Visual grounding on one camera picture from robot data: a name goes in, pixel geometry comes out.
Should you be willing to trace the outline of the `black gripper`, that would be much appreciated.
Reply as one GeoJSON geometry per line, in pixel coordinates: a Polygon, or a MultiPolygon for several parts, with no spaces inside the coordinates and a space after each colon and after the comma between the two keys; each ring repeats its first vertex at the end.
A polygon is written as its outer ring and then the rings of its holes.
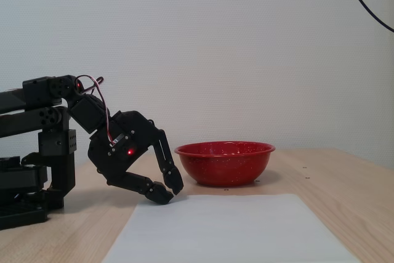
{"type": "Polygon", "coordinates": [[[137,111],[118,111],[110,118],[109,130],[114,144],[110,144],[105,130],[101,129],[90,137],[88,149],[90,161],[106,178],[108,185],[137,192],[156,204],[168,204],[173,194],[182,191],[182,176],[174,164],[164,130],[158,129],[137,111]],[[126,172],[151,145],[164,183],[173,194],[160,182],[126,172]]]}

